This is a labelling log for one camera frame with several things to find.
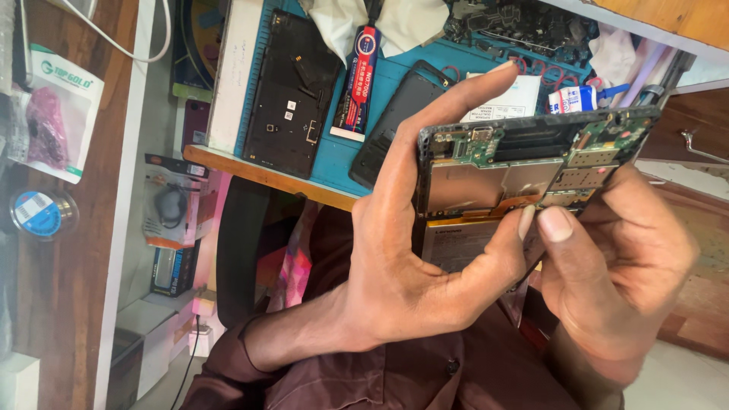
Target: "person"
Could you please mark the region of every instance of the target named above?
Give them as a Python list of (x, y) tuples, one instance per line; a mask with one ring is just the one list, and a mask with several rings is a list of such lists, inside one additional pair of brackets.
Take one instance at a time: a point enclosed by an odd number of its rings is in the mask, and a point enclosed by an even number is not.
[[(351, 219), (325, 208), (315, 222), (310, 300), (226, 332), (183, 409), (624, 406), (622, 391), (698, 256), (632, 165), (615, 172), (579, 220), (559, 206), (536, 218), (547, 248), (542, 293), (560, 320), (541, 356), (494, 303), (526, 271), (522, 240), (534, 207), (508, 213), (461, 272), (447, 274), (411, 250), (419, 130), (457, 123), (505, 92), (517, 72), (506, 63), (460, 82), (400, 124), (373, 193), (354, 204)], [(331, 290), (314, 298), (310, 288)]]

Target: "hand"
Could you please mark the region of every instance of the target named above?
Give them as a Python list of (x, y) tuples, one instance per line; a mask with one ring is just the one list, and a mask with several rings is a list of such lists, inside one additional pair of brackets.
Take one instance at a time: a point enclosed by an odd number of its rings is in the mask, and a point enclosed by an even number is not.
[(349, 280), (335, 290), (341, 294), (340, 319), (356, 339), (346, 349), (462, 330), (525, 274), (522, 239), (534, 207), (509, 213), (484, 253), (462, 272), (448, 274), (423, 262), (410, 242), (418, 132), (428, 125), (457, 123), (503, 94), (517, 71), (509, 62), (465, 80), (399, 125), (372, 195), (352, 209)]
[(537, 220), (547, 307), (598, 373), (630, 384), (698, 257), (694, 238), (631, 164), (579, 222), (558, 206)]

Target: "solder wire spool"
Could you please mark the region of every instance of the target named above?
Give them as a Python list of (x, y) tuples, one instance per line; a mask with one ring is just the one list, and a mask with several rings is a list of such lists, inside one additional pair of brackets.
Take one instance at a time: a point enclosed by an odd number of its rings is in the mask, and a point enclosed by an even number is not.
[(10, 216), (22, 234), (38, 241), (54, 241), (71, 233), (79, 209), (65, 191), (24, 188), (10, 200)]

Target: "glue tube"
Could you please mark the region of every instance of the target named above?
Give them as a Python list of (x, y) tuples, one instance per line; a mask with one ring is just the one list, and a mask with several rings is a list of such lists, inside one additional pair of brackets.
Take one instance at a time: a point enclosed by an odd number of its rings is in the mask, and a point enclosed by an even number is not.
[(597, 91), (592, 85), (562, 88), (549, 95), (549, 109), (552, 114), (592, 111), (597, 109), (597, 101), (623, 93), (630, 87), (630, 84), (623, 84), (602, 91)]
[(363, 142), (367, 112), (375, 79), (380, 31), (374, 24), (362, 26), (354, 40), (354, 58), (347, 71), (330, 133)]

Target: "fingernail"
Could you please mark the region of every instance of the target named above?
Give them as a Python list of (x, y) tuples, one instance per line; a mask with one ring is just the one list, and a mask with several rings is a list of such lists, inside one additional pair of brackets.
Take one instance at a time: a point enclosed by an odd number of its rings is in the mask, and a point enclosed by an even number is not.
[(501, 66), (498, 66), (498, 67), (496, 67), (495, 69), (493, 69), (493, 70), (491, 70), (489, 72), (492, 73), (492, 72), (495, 72), (495, 71), (501, 71), (503, 69), (508, 69), (509, 67), (511, 67), (513, 65), (514, 65), (514, 61), (509, 60), (506, 63), (503, 63)]
[(521, 217), (519, 218), (519, 237), (522, 241), (526, 238), (526, 233), (529, 232), (531, 220), (534, 219), (534, 210), (534, 205), (529, 205), (521, 211)]
[(559, 206), (550, 206), (539, 214), (537, 222), (549, 241), (558, 243), (572, 236), (572, 224), (565, 212)]

